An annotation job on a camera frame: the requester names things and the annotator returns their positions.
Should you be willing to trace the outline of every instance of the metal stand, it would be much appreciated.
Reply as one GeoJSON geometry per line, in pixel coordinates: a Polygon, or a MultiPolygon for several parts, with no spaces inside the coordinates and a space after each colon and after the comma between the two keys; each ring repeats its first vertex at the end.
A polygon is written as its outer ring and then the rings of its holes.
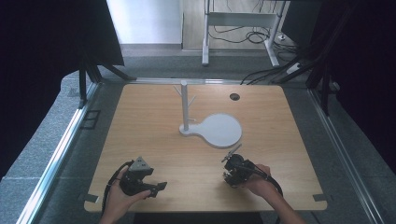
{"type": "Polygon", "coordinates": [[[205,0],[205,29],[204,42],[202,48],[202,65],[209,65],[209,26],[250,26],[250,27],[267,27],[273,29],[270,38],[264,41],[273,66],[279,66],[279,62],[274,54],[273,44],[279,27],[282,13],[285,8],[286,1],[282,1],[282,5],[276,14],[261,13],[227,13],[227,12],[210,12],[210,0],[205,0]]]}
{"type": "Polygon", "coordinates": [[[130,77],[123,73],[118,68],[110,65],[108,63],[104,63],[97,59],[96,57],[89,57],[85,51],[82,51],[80,55],[80,63],[79,63],[79,106],[78,108],[82,108],[87,103],[87,81],[86,81],[86,74],[90,78],[91,82],[99,83],[102,80],[102,75],[98,69],[97,64],[101,64],[110,72],[114,73],[116,76],[130,81],[136,80],[136,77],[130,77]]]}

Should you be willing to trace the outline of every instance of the wrist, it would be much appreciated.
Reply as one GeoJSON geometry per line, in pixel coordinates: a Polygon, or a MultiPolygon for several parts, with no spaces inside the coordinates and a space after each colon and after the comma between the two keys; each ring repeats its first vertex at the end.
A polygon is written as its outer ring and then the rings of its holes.
{"type": "Polygon", "coordinates": [[[104,213],[99,221],[99,224],[115,224],[116,222],[117,220],[115,220],[113,217],[107,216],[106,213],[104,213]]]}

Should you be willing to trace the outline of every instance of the desk leg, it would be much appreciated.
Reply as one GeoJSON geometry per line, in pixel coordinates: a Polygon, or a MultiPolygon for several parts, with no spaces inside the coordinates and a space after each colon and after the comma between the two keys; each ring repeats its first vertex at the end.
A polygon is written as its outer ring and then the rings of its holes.
{"type": "Polygon", "coordinates": [[[205,0],[205,29],[204,29],[204,42],[202,44],[202,65],[209,65],[209,6],[210,0],[205,0]]]}
{"type": "Polygon", "coordinates": [[[270,34],[270,38],[264,41],[265,48],[267,49],[268,56],[270,57],[271,63],[273,67],[279,66],[279,62],[277,61],[276,55],[273,50],[274,40],[277,32],[277,28],[279,27],[280,20],[282,19],[283,9],[285,9],[286,1],[282,2],[282,6],[279,8],[276,13],[276,18],[274,21],[274,25],[272,27],[273,32],[270,34]]]}

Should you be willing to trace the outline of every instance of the black curtain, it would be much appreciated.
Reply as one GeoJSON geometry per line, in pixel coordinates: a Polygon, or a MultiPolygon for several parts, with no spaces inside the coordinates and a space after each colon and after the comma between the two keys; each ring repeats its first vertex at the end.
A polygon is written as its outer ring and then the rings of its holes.
{"type": "Polygon", "coordinates": [[[332,53],[337,99],[396,174],[396,2],[360,0],[332,53]]]}
{"type": "Polygon", "coordinates": [[[0,1],[0,176],[46,116],[82,53],[123,65],[106,0],[0,1]]]}

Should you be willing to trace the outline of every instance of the vertical white pole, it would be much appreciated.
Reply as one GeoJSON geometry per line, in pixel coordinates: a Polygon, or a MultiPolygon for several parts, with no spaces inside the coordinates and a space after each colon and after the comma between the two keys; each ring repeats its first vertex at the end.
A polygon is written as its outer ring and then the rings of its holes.
{"type": "Polygon", "coordinates": [[[282,19],[282,13],[283,13],[283,9],[285,8],[285,5],[286,5],[286,1],[283,1],[282,5],[280,6],[279,10],[276,13],[274,25],[272,27],[272,32],[270,34],[270,39],[268,40],[267,47],[271,48],[274,44],[276,32],[277,32],[277,29],[279,28],[280,20],[282,19]]]}
{"type": "Polygon", "coordinates": [[[182,80],[181,82],[181,105],[183,107],[183,124],[184,131],[189,130],[189,101],[187,92],[187,81],[182,80]]]}

